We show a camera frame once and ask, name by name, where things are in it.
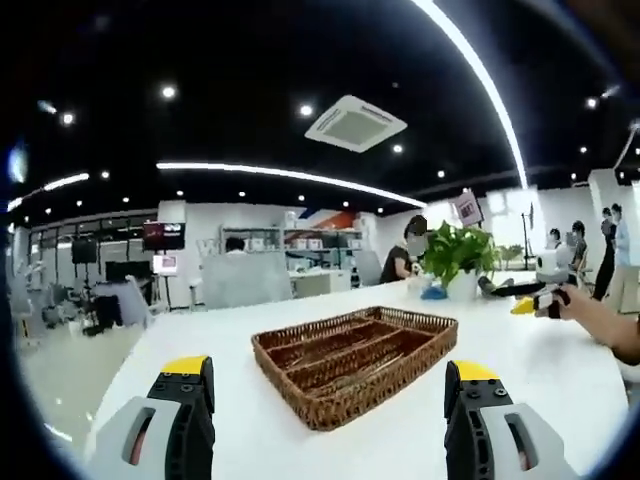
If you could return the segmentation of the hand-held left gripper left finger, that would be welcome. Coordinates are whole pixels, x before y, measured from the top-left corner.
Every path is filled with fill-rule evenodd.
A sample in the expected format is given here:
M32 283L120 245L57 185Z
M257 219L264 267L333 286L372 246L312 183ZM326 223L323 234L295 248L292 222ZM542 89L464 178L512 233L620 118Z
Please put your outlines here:
M86 467L93 479L210 479L215 443L209 356L167 363L148 393L99 429Z

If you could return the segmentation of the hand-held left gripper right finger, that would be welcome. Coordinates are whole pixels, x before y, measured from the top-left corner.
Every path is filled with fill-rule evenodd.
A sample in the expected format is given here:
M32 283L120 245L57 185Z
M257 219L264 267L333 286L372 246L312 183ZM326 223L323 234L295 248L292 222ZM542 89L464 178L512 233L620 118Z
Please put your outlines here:
M470 361L446 366L444 436L449 479L577 479L560 435L499 376Z

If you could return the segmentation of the person's right hand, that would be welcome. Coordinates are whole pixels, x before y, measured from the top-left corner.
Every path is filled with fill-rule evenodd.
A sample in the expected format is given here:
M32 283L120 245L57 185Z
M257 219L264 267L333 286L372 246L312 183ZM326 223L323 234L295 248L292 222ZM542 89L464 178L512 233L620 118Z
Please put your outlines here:
M552 291L547 316L551 319L578 320L586 311L590 300L590 296L577 286L561 285Z

